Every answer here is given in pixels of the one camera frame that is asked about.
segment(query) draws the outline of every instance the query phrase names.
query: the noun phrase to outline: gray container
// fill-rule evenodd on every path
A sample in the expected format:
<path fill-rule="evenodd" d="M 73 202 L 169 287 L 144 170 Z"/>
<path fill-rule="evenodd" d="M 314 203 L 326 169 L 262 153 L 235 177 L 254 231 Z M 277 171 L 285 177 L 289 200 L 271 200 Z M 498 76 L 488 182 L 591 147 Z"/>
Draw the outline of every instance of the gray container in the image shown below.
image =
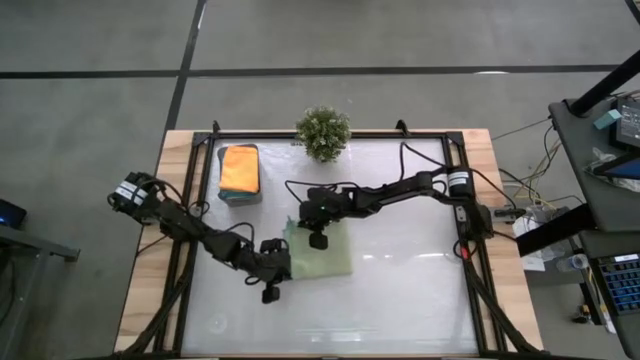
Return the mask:
<path fill-rule="evenodd" d="M 245 144 L 245 145 L 236 145 L 236 146 L 245 146 L 252 147 L 258 150 L 258 147 L 254 144 Z M 224 155 L 227 153 L 228 146 L 221 147 L 218 149 L 218 160 L 220 161 L 220 175 L 222 176 L 222 164 L 224 163 Z M 254 205 L 262 202 L 262 184 L 260 180 L 260 151 L 258 150 L 258 193 L 253 196 L 242 197 L 242 198 L 223 198 L 220 194 L 220 190 L 218 190 L 218 198 L 229 206 L 243 206 L 243 205 Z"/>

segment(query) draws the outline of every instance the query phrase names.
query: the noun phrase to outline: wooden table frame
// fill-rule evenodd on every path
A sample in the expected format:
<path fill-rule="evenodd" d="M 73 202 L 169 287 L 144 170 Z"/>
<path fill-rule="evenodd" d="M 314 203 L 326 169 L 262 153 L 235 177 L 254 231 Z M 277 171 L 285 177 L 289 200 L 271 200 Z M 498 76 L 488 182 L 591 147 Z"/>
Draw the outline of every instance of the wooden table frame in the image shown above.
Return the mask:
<path fill-rule="evenodd" d="M 189 194 L 190 203 L 205 199 L 213 154 L 214 138 L 212 134 L 211 131 L 170 131 L 165 138 L 157 176 L 178 188 L 182 187 L 183 194 Z M 216 136 L 224 139 L 293 139 L 294 134 L 293 131 L 220 131 Z M 501 187 L 487 130 L 451 130 L 450 132 L 447 130 L 417 130 L 412 131 L 411 134 L 420 138 L 449 135 L 448 140 L 452 141 L 448 143 L 452 146 L 451 148 L 444 147 L 445 157 L 463 163 L 468 161 L 469 166 L 479 170 Z M 403 134 L 401 131 L 394 130 L 366 130 L 354 131 L 354 137 L 401 139 Z M 474 176 L 474 182 L 476 194 L 481 203 L 490 207 L 504 205 L 505 199 L 502 195 L 484 180 Z M 496 227 L 503 232 L 510 232 L 508 226 L 496 225 Z M 159 236 L 157 228 L 145 228 L 139 246 L 143 247 Z M 197 246 L 167 241 L 150 248 L 143 257 L 136 260 L 121 318 L 120 331 L 115 346 L 116 351 L 124 350 L 131 345 L 144 330 L 146 324 L 164 301 L 163 299 L 168 297 L 168 293 L 175 286 L 178 270 L 188 270 L 189 267 L 185 267 L 185 264 L 190 264 L 190 267 L 193 267 L 195 249 Z M 531 344 L 540 348 L 542 345 L 540 335 L 516 244 L 504 238 L 494 238 L 487 241 L 486 244 L 484 242 L 478 244 L 478 249 L 478 254 L 474 258 L 478 273 L 483 277 L 489 290 L 497 295 L 501 307 L 514 325 Z M 189 284 L 187 284 L 179 302 L 170 308 L 167 321 L 160 327 L 153 346 L 150 345 L 147 351 L 153 350 L 169 356 L 180 356 L 189 293 Z M 474 322 L 479 350 L 482 352 L 484 350 L 506 351 L 513 349 L 512 345 L 504 340 L 498 327 L 494 326 L 484 304 L 479 302 L 475 292 L 470 290 L 470 295 L 472 293 L 470 304 L 474 319 L 474 309 L 479 315 L 478 321 Z M 165 342 L 170 341 L 173 342 L 170 347 L 165 345 Z"/>

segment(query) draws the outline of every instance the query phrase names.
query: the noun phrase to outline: potted plant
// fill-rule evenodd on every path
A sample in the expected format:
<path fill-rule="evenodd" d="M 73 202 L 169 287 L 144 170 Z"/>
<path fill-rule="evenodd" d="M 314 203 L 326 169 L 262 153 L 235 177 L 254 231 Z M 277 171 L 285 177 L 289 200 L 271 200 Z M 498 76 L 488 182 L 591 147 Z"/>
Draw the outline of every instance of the potted plant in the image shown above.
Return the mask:
<path fill-rule="evenodd" d="M 304 114 L 296 123 L 296 138 L 306 147 L 307 155 L 323 163 L 335 161 L 351 138 L 349 116 L 328 106 L 314 106 Z"/>

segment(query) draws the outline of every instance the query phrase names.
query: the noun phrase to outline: gray floor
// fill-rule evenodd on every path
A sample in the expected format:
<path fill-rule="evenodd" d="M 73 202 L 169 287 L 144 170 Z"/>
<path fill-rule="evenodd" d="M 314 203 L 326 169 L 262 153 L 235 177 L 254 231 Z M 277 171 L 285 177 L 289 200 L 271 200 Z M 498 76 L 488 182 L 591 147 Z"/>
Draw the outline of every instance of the gray floor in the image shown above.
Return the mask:
<path fill-rule="evenodd" d="M 177 69 L 195 4 L 0 0 L 0 72 Z M 639 47 L 639 31 L 621 0 L 209 0 L 192 68 L 610 64 Z M 354 128 L 402 118 L 414 128 L 498 135 L 545 118 L 549 102 L 579 96 L 603 76 L 190 79 L 176 127 L 210 128 L 216 119 L 227 129 L 292 128 L 306 107 L 328 104 L 349 113 Z M 105 197 L 129 171 L 154 170 L 175 84 L 0 80 L 0 198 L 29 210 L 28 231 L 82 249 L 75 265 L 51 263 L 21 359 L 111 351 L 140 228 Z M 547 127 L 497 140 L 499 164 L 531 172 Z M 540 191 L 580 195 L 562 152 Z M 577 287 L 531 291 L 547 350 L 622 357 L 615 336 L 568 321 Z"/>

